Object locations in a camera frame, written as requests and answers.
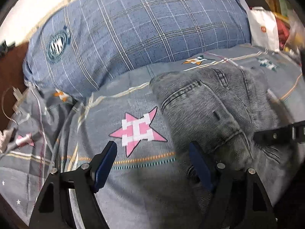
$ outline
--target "blue gripper pad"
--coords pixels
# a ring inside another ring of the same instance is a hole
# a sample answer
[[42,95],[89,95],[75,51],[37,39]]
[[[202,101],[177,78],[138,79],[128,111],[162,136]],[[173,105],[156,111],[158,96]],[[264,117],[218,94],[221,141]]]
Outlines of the blue gripper pad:
[[104,151],[106,151],[105,157],[103,158],[101,164],[95,172],[95,182],[93,187],[94,193],[98,192],[99,189],[103,188],[106,183],[113,162],[117,155],[116,143],[114,143],[113,141],[109,141],[102,153],[104,153]]
[[207,159],[205,159],[201,147],[196,142],[191,142],[189,144],[189,156],[202,185],[212,192],[214,189],[214,185],[211,180],[213,173],[211,173],[210,170],[213,167],[208,166],[209,163],[206,163]]

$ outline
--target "red cloth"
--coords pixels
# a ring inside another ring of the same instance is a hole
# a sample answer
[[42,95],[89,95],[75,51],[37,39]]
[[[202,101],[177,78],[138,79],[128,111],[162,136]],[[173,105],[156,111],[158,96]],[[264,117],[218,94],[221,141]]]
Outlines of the red cloth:
[[275,20],[276,20],[276,24],[278,26],[280,49],[282,50],[289,37],[289,29],[286,27],[284,22],[281,21],[280,19],[275,18]]

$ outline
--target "cable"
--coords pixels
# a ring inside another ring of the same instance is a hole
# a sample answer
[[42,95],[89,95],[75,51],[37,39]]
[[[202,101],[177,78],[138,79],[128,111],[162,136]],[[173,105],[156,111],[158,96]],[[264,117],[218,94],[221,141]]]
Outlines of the cable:
[[4,108],[3,108],[4,97],[5,97],[6,93],[9,91],[9,89],[11,89],[11,88],[15,89],[13,86],[11,86],[11,87],[7,88],[7,89],[2,93],[2,97],[1,97],[1,108],[2,108],[2,112],[4,113],[4,115],[5,115],[10,121],[14,121],[14,122],[18,125],[17,121],[15,121],[14,119],[12,119],[12,118],[10,118],[10,117],[8,117],[8,116],[6,115],[6,113],[4,112]]
[[280,98],[280,100],[284,100],[284,99],[287,98],[288,95],[290,95],[290,93],[296,88],[296,86],[297,86],[297,84],[298,84],[298,81],[299,81],[299,79],[302,77],[302,75],[303,75],[303,74],[301,73],[301,74],[298,76],[298,78],[297,78],[297,80],[296,80],[294,86],[293,86],[285,95],[283,95],[283,96]]

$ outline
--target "white plastic bag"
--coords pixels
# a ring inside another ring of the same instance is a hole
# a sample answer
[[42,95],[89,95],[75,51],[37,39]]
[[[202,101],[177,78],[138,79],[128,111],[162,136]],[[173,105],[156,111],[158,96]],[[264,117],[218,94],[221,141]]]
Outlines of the white plastic bag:
[[274,14],[262,7],[253,7],[252,10],[247,11],[247,14],[252,45],[279,52],[279,33]]

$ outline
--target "pink star print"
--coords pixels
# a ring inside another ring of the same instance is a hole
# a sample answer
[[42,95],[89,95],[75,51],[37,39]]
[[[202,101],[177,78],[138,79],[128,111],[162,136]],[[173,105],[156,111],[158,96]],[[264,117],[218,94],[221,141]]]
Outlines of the pink star print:
[[122,127],[109,134],[111,137],[122,139],[122,146],[126,146],[126,157],[130,156],[143,139],[167,142],[167,139],[150,127],[156,113],[157,107],[149,113],[144,114],[140,119],[125,113],[125,119],[122,120]]
[[16,145],[18,145],[19,147],[25,146],[29,144],[30,146],[34,147],[34,142],[32,140],[32,134],[28,133],[25,137],[23,136],[18,136],[16,139]]

